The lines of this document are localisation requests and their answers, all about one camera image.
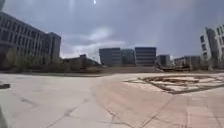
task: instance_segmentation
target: gray building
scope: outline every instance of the gray building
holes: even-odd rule
[[[0,12],[0,47],[13,49],[22,60],[35,65],[59,61],[61,37],[45,33],[4,12]]]
[[[122,49],[121,56],[123,65],[135,65],[135,51],[133,49]]]
[[[0,11],[2,11],[5,4],[5,0],[0,0]]]
[[[153,66],[156,61],[155,47],[135,47],[137,66]]]
[[[200,37],[203,57],[214,68],[219,67],[220,54],[222,53],[216,35],[216,30],[205,28],[205,31]]]
[[[176,66],[189,66],[191,69],[201,68],[201,57],[200,56],[183,56],[174,59]]]
[[[121,49],[120,48],[103,48],[99,50],[100,61],[105,66],[121,66]]]
[[[161,66],[171,66],[170,55],[158,55],[156,62]]]

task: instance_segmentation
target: cloud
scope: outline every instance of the cloud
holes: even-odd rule
[[[92,32],[88,37],[89,40],[98,41],[109,38],[112,35],[112,30],[107,27],[101,27]]]
[[[62,37],[64,49],[69,52],[62,52],[63,58],[77,57],[80,54],[87,54],[90,58],[99,58],[98,49],[106,47],[124,47],[126,42],[113,39],[113,31],[109,27],[98,27],[89,35],[64,34]]]

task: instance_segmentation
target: crack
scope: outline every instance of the crack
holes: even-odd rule
[[[12,94],[13,94],[14,96],[18,97],[18,98],[20,99],[20,101],[23,102],[23,103],[30,104],[30,105],[32,105],[33,107],[37,107],[37,106],[38,106],[37,103],[32,102],[32,101],[30,101],[30,100],[28,100],[28,99],[26,99],[26,98],[23,98],[22,96],[20,96],[20,95],[18,95],[18,94],[16,94],[16,93],[12,93]]]
[[[87,103],[87,102],[89,102],[89,99],[84,99],[83,102],[82,102],[80,105],[78,105],[78,106],[76,106],[76,107],[73,107],[73,108],[67,110],[67,111],[64,113],[64,116],[72,117],[72,116],[70,116],[70,114],[71,114],[73,111],[75,111],[76,109],[78,109],[79,107],[81,107],[83,104]]]
[[[63,118],[65,118],[65,116],[60,117],[59,119],[57,119],[56,121],[54,121],[53,123],[51,123],[50,125],[48,125],[46,128],[50,128],[51,126],[55,125],[57,122],[59,122],[60,120],[62,120]]]
[[[170,102],[172,101],[174,99],[174,97],[172,97],[162,108],[160,108],[159,109],[159,111],[158,111],[158,113],[156,114],[156,115],[154,115],[152,118],[150,118],[148,121],[146,121],[146,123],[145,124],[143,124],[142,125],[142,127],[141,128],[144,128],[147,124],[149,124],[153,119],[155,119],[156,118],[156,116],[158,116],[160,113],[161,113],[161,111],[168,105],[168,104],[170,104]]]
[[[51,123],[50,125],[48,125],[46,128],[50,128],[51,126],[54,126],[57,122],[61,121],[65,117],[71,117],[70,114],[74,110],[76,110],[77,108],[79,108],[80,106],[82,106],[83,104],[85,104],[88,101],[89,101],[89,99],[84,99],[83,102],[80,105],[78,105],[78,106],[76,106],[76,107],[74,107],[72,109],[67,110],[62,117],[60,117],[59,119],[57,119],[56,121],[54,121],[53,123]]]

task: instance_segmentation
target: window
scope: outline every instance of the window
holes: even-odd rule
[[[218,35],[220,35],[220,30],[219,30],[219,28],[217,28],[217,32],[218,32]]]
[[[22,38],[22,46],[25,45],[25,37]]]
[[[19,36],[18,45],[20,45],[20,43],[21,43],[21,39],[22,39],[22,37]]]
[[[1,39],[3,41],[8,41],[8,37],[9,37],[9,32],[8,31],[3,31]]]
[[[203,50],[203,51],[206,51],[206,46],[205,46],[205,44],[202,45],[202,50]]]
[[[207,59],[207,57],[208,57],[207,53],[205,52],[203,55],[204,55],[205,59]]]
[[[13,33],[10,33],[10,36],[9,36],[9,42],[10,43],[12,42],[12,38],[13,38]]]
[[[4,27],[4,24],[5,24],[5,19],[2,18],[2,23],[1,23],[1,26]]]
[[[16,42],[17,42],[17,35],[15,35],[15,38],[14,38],[14,44],[16,44]]]
[[[223,43],[222,43],[222,39],[221,38],[219,38],[219,43],[220,43],[220,45],[222,45]]]
[[[201,38],[201,43],[205,42],[204,36],[201,36],[200,38]]]
[[[11,27],[11,21],[7,20],[7,28],[10,29],[10,27]]]
[[[27,45],[28,45],[28,39],[26,38],[26,43],[25,43],[25,46],[27,47]]]
[[[27,33],[27,28],[25,27],[24,35],[26,35],[26,33]]]
[[[13,23],[12,30],[13,30],[13,31],[16,30],[16,22]]]
[[[20,31],[20,25],[17,26],[16,32],[19,32],[19,31]]]
[[[222,29],[222,27],[220,27],[220,30],[221,30],[221,33],[223,34],[223,29]]]
[[[23,34],[23,29],[24,29],[24,27],[21,26],[21,31],[20,31],[21,34]]]

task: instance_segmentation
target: stone paving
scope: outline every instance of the stone paving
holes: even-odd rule
[[[223,87],[182,95],[153,88],[110,82],[96,87],[95,95],[104,108],[133,128],[224,128]]]
[[[0,74],[0,79],[11,84],[10,89],[0,90],[0,107],[9,128],[129,128],[115,122],[92,95],[91,87],[108,77]]]
[[[9,128],[224,128],[223,88],[172,95],[121,83],[159,75],[0,74],[11,84],[0,90],[0,106]]]

